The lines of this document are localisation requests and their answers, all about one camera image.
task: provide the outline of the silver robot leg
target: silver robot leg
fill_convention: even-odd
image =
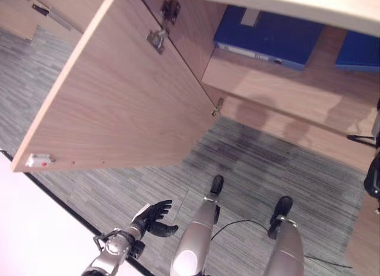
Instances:
[[[210,193],[187,226],[178,244],[170,267],[170,276],[201,275],[210,248],[213,225],[217,223],[219,193],[223,187],[223,177],[214,178]]]
[[[282,223],[264,276],[303,276],[303,246],[297,225],[282,215],[278,219]]]

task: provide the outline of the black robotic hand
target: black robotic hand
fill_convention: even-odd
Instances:
[[[169,209],[172,207],[172,202],[172,200],[158,202],[149,206],[140,215],[134,218],[132,224],[139,226],[141,229],[141,238],[146,231],[159,237],[169,237],[177,231],[178,226],[167,226],[157,221],[162,220],[164,215],[169,212]]]

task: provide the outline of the metal hinge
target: metal hinge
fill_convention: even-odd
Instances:
[[[211,112],[211,115],[213,117],[215,117],[217,114],[220,113],[220,110],[221,110],[221,107],[223,105],[223,102],[224,102],[224,99],[223,98],[219,98],[218,103],[216,104],[215,109]]]
[[[165,50],[163,43],[165,37],[169,35],[168,25],[169,23],[175,24],[180,8],[181,6],[177,0],[165,0],[161,7],[161,15],[163,17],[161,30],[150,30],[146,37],[147,41],[150,42],[159,54],[162,54]]]

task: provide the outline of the open cabinet door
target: open cabinet door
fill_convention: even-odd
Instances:
[[[59,74],[14,171],[160,166],[180,162],[213,124],[213,104],[141,0],[104,0]],[[28,167],[31,154],[50,154]]]

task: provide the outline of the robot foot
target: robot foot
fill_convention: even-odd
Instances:
[[[284,217],[286,217],[288,213],[290,212],[292,205],[293,205],[293,200],[289,196],[283,196],[278,200],[277,205],[274,208],[274,212],[270,220],[271,226],[268,230],[269,238],[276,239],[278,228],[280,227],[280,224],[282,223],[282,221],[278,220],[277,217],[279,215],[283,215]]]
[[[223,189],[223,183],[224,183],[224,178],[222,175],[215,176],[210,192],[216,195],[219,195],[221,190]]]

